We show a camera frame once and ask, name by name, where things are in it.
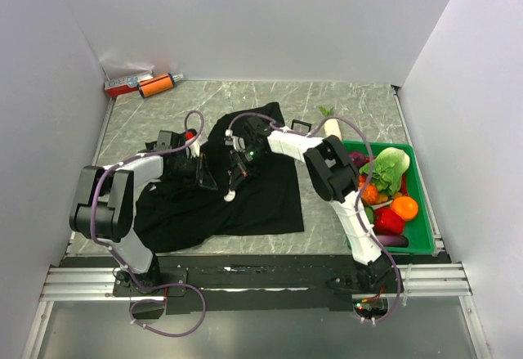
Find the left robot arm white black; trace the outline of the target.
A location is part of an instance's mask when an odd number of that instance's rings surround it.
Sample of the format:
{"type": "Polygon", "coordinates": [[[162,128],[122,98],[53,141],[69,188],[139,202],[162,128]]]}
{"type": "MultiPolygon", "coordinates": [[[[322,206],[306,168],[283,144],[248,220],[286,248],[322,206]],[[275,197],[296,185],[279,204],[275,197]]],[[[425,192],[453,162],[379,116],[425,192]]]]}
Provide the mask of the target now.
{"type": "Polygon", "coordinates": [[[161,131],[156,141],[134,156],[106,166],[81,170],[69,216],[71,229],[109,250],[120,266],[119,280],[152,295],[162,284],[157,256],[133,228],[134,193],[153,180],[215,191],[202,147],[203,132],[161,131]]]}

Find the black printed t-shirt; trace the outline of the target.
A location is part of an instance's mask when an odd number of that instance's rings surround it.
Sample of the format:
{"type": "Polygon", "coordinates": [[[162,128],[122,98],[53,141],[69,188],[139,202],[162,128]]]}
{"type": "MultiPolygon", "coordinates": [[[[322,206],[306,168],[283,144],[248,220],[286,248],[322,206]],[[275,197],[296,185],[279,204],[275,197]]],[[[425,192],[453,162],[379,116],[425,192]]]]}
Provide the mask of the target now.
{"type": "Polygon", "coordinates": [[[230,169],[224,144],[227,128],[244,135],[243,112],[219,118],[203,146],[216,190],[203,189],[175,177],[149,183],[136,201],[134,229],[155,253],[201,245],[214,236],[281,235],[302,232],[302,206],[295,162],[269,154],[255,167],[254,177],[240,184],[226,202],[230,169]]]}

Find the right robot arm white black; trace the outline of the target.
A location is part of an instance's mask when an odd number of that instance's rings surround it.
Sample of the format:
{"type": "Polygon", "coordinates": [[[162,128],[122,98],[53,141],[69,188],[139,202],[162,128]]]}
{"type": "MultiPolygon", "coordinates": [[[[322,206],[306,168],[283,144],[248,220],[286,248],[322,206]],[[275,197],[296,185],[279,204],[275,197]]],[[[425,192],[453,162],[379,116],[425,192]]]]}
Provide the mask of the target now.
{"type": "Polygon", "coordinates": [[[397,292],[401,292],[400,271],[373,231],[364,211],[356,166],[338,138],[302,135],[288,127],[276,127],[269,116],[248,112],[231,120],[225,144],[232,148],[225,201],[235,198],[239,184],[252,175],[252,167],[261,158],[279,154],[303,162],[316,194],[333,208],[350,244],[358,283],[352,291],[380,292],[394,280],[397,292]]]}

